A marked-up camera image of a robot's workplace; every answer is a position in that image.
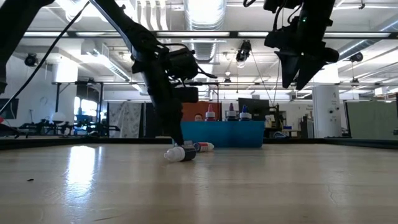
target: plastic bottle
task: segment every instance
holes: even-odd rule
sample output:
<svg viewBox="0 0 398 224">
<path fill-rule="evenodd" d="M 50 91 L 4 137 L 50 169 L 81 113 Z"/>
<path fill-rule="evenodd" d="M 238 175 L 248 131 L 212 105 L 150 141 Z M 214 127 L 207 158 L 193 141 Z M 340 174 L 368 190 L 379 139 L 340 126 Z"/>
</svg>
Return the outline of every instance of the plastic bottle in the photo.
<svg viewBox="0 0 398 224">
<path fill-rule="evenodd" d="M 193 146 L 178 146 L 167 150 L 164 157 L 170 162 L 183 162 L 194 159 L 196 155 L 197 150 Z"/>
<path fill-rule="evenodd" d="M 193 145 L 197 152 L 210 152 L 214 149 L 214 145 L 208 142 L 197 142 Z"/>
<path fill-rule="evenodd" d="M 207 109 L 205 121 L 216 121 L 216 113 L 213 111 L 213 106 L 211 104 L 209 104 Z"/>
<path fill-rule="evenodd" d="M 227 121 L 237 121 L 236 111 L 234 110 L 234 105 L 232 103 L 229 105 L 229 110 L 226 112 L 226 120 Z"/>
<path fill-rule="evenodd" d="M 248 108 L 246 105 L 243 105 L 242 113 L 239 114 L 240 121 L 250 121 L 251 114 L 248 113 Z"/>
</svg>

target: blue bin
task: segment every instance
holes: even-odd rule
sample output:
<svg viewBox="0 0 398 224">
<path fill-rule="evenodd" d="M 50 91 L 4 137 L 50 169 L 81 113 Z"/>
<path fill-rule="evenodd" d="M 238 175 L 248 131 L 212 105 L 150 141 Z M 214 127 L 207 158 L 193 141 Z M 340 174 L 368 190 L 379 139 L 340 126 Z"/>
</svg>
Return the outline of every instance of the blue bin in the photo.
<svg viewBox="0 0 398 224">
<path fill-rule="evenodd" d="M 261 147 L 263 121 L 183 121 L 184 140 L 210 142 L 215 147 Z"/>
</svg>

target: ceiling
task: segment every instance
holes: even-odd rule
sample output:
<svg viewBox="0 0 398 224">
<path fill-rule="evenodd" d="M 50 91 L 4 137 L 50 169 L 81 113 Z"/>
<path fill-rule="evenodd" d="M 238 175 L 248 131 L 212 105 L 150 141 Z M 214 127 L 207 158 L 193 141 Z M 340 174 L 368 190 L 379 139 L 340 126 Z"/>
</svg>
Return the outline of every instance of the ceiling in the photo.
<svg viewBox="0 0 398 224">
<path fill-rule="evenodd" d="M 60 31 L 67 24 L 64 8 L 57 2 L 44 7 L 36 16 L 31 24 L 30 31 Z M 212 4 L 212 0 L 201 0 L 203 4 Z M 331 19 L 334 20 L 333 26 L 328 28 L 328 32 L 377 32 L 394 21 L 398 21 L 398 2 L 396 0 L 364 0 L 366 7 L 359 10 L 360 0 L 336 0 L 335 10 Z M 147 23 L 150 24 L 151 4 L 150 1 L 120 0 L 118 4 L 129 4 L 135 6 L 137 14 L 132 18 L 137 22 L 142 22 L 145 13 Z M 153 7 L 157 19 L 157 26 L 162 27 L 161 3 L 154 0 Z M 272 30 L 274 14 L 262 9 L 263 1 L 256 1 L 251 7 L 242 6 L 242 1 L 228 0 L 224 22 L 221 30 L 233 31 L 254 31 Z M 110 31 L 113 27 L 104 22 L 100 17 L 93 16 L 96 9 L 89 9 L 90 15 L 84 16 L 80 21 L 72 25 L 72 31 Z M 287 25 L 287 18 L 293 12 L 284 9 L 279 16 L 279 27 Z M 183 0 L 168 0 L 165 2 L 165 23 L 169 30 L 186 30 L 184 3 Z M 238 68 L 235 61 L 235 53 L 241 45 L 242 39 L 220 39 L 217 43 L 216 57 L 208 64 L 201 64 L 206 71 L 219 76 L 218 81 L 222 82 L 226 72 L 231 73 L 232 82 L 260 82 L 261 77 L 265 82 L 281 82 L 279 60 L 274 54 L 275 49 L 264 46 L 264 39 L 249 39 L 252 44 L 252 54 L 246 61 L 243 68 Z M 187 40 L 171 39 L 170 42 L 181 43 Z M 352 39 L 327 39 L 326 46 L 342 51 L 347 47 L 358 43 L 361 40 Z M 26 38 L 20 43 L 22 47 L 49 46 L 51 39 Z M 57 45 L 69 55 L 72 55 L 82 69 L 79 69 L 80 77 L 93 77 L 98 81 L 115 82 L 120 81 L 109 69 L 101 64 L 87 60 L 87 55 L 82 52 L 82 46 L 91 44 L 96 48 L 101 48 L 104 44 L 109 47 L 109 57 L 111 60 L 126 73 L 131 71 L 133 62 L 130 60 L 129 51 L 121 38 L 90 38 L 90 39 L 63 39 Z M 374 45 L 363 49 L 364 60 L 361 63 L 340 61 L 337 63 L 338 76 L 341 82 L 350 82 L 353 77 L 359 78 L 361 82 L 396 82 L 398 81 L 398 40 L 382 40 Z M 133 75 L 133 81 L 142 81 L 140 75 Z M 263 88 L 261 86 L 244 86 L 241 88 Z M 350 90 L 351 86 L 341 86 L 342 90 Z M 372 93 L 375 86 L 361 87 L 361 93 Z"/>
</svg>

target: fluorescent light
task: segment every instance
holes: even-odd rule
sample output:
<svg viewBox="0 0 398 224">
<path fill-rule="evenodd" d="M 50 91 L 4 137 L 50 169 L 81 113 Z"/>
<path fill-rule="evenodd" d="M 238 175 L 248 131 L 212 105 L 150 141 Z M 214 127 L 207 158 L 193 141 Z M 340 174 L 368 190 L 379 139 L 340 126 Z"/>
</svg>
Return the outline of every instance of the fluorescent light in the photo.
<svg viewBox="0 0 398 224">
<path fill-rule="evenodd" d="M 158 32 L 158 37 L 228 37 L 229 32 L 192 31 L 192 32 Z"/>
<path fill-rule="evenodd" d="M 80 37 L 120 37 L 118 32 L 76 32 Z"/>
<path fill-rule="evenodd" d="M 238 37 L 267 37 L 268 32 L 238 32 Z"/>
<path fill-rule="evenodd" d="M 209 43 L 209 44 L 215 44 L 215 43 L 226 43 L 226 40 L 181 40 L 181 43 Z"/>
<path fill-rule="evenodd" d="M 58 37 L 61 32 L 26 32 L 24 37 Z"/>
<path fill-rule="evenodd" d="M 325 37 L 388 37 L 389 32 L 326 32 Z"/>
</svg>

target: ventilation duct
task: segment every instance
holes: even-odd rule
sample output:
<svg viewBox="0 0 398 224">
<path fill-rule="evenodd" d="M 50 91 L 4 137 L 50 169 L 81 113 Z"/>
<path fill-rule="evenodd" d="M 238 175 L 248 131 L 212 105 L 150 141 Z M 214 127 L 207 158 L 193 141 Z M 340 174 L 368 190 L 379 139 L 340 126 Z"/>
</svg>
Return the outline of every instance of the ventilation duct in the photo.
<svg viewBox="0 0 398 224">
<path fill-rule="evenodd" d="M 397 32 L 398 31 L 398 18 L 395 19 L 394 22 L 390 23 L 388 26 L 385 26 L 382 29 L 378 30 L 379 32 Z M 346 59 L 372 45 L 379 42 L 380 40 L 361 40 L 361 41 L 353 41 L 344 46 L 339 50 L 340 58 L 339 60 Z"/>
<path fill-rule="evenodd" d="M 220 30 L 224 23 L 226 0 L 184 0 L 187 30 Z M 199 63 L 211 62 L 217 51 L 216 43 L 195 42 L 190 44 L 195 50 Z"/>
</svg>

